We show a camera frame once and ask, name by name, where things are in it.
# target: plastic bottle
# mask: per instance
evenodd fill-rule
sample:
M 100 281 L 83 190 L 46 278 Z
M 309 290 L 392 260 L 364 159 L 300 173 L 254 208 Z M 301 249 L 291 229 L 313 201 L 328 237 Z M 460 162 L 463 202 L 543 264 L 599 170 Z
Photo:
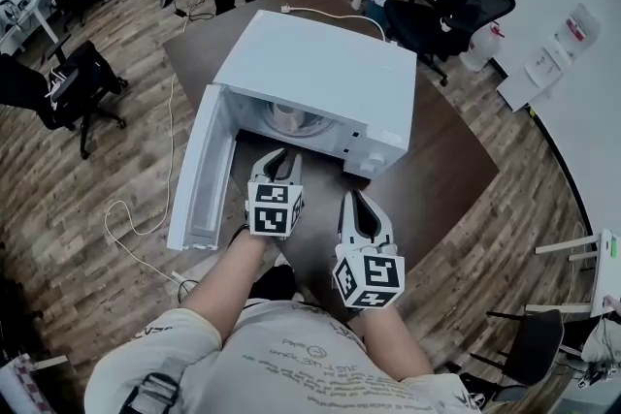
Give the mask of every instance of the plastic bottle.
M 483 26 L 470 38 L 467 52 L 459 54 L 464 66 L 474 73 L 478 73 L 483 66 L 501 50 L 501 27 L 496 21 Z

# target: brown table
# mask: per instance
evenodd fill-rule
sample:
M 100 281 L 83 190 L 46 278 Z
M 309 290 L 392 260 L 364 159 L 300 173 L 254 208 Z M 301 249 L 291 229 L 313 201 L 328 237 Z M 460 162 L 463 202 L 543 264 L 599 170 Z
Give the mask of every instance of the brown table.
M 256 12 L 279 12 L 285 3 L 338 16 L 356 14 L 344 0 L 257 0 L 208 22 L 190 25 L 164 48 L 194 109 L 198 110 L 205 86 L 213 81 Z M 331 19 L 313 13 L 299 16 L 379 38 L 377 28 L 362 19 Z M 240 133 L 231 177 L 243 192 L 252 164 L 281 146 L 266 137 Z M 466 123 L 422 73 L 416 75 L 409 152 L 381 177 L 367 181 L 346 175 L 343 162 L 336 158 L 285 146 L 304 157 L 306 208 L 281 249 L 299 282 L 342 320 L 347 314 L 338 291 L 332 288 L 330 269 L 336 264 L 339 209 L 347 190 L 363 189 L 388 214 L 408 271 L 446 236 L 498 172 Z

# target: microwave door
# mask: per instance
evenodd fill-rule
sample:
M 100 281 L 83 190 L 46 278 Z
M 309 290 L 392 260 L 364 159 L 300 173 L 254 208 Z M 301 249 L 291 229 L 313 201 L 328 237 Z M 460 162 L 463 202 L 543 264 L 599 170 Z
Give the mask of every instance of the microwave door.
M 217 248 L 238 131 L 224 88 L 209 84 L 185 150 L 168 248 Z

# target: wooden floor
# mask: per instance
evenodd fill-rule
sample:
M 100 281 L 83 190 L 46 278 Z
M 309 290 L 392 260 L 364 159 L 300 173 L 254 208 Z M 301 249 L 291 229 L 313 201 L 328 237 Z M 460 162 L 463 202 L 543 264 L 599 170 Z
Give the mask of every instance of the wooden floor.
M 178 0 L 178 6 L 188 10 L 195 1 Z M 196 12 L 213 10 L 207 0 Z M 162 43 L 182 25 L 172 8 L 159 9 L 159 0 L 112 0 L 87 13 L 85 28 L 74 23 L 67 49 L 92 40 L 130 81 L 127 93 L 104 102 L 127 120 L 127 128 L 96 120 L 88 161 L 80 158 L 79 132 L 50 132 L 33 112 L 0 108 L 0 239 L 7 244 L 0 257 L 7 276 L 21 281 L 32 305 L 44 311 L 38 326 L 51 353 L 70 358 L 71 366 L 58 369 L 73 405 L 65 412 L 79 411 L 90 371 L 102 355 L 175 304 L 172 284 L 139 266 L 105 234 L 104 215 L 113 201 L 124 200 L 137 229 L 147 231 L 164 214 L 173 72 Z M 45 34 L 37 34 L 20 60 L 39 69 L 48 45 Z M 48 68 L 46 63 L 41 71 Z M 535 123 L 524 111 L 510 112 L 495 91 L 501 79 L 490 68 L 472 75 L 455 58 L 445 69 L 450 85 L 442 94 L 500 173 L 409 273 L 399 308 L 435 366 L 450 359 L 468 372 L 500 379 L 496 370 L 468 360 L 468 352 L 499 359 L 494 351 L 507 350 L 511 342 L 514 325 L 487 318 L 485 310 L 519 312 L 525 303 L 577 302 L 591 276 L 576 273 L 570 298 L 572 267 L 566 259 L 533 255 L 537 244 L 581 235 L 570 187 Z M 438 84 L 425 68 L 419 71 Z M 194 116 L 179 86 L 173 113 L 174 190 Z M 225 232 L 239 221 L 240 198 L 239 191 L 230 192 Z M 166 249 L 168 218 L 143 238 L 131 232 L 122 208 L 115 208 L 111 220 L 115 234 L 136 255 L 166 273 L 187 271 L 210 255 Z M 568 378 L 557 368 L 527 401 L 496 410 L 547 412 Z

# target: white microwave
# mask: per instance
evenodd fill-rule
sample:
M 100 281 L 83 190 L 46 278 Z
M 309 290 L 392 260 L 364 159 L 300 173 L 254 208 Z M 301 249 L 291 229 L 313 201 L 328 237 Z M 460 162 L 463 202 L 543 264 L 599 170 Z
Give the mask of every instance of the white microwave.
M 409 50 L 259 11 L 205 89 L 167 246 L 217 248 L 240 130 L 343 159 L 347 173 L 383 174 L 408 151 L 415 73 Z

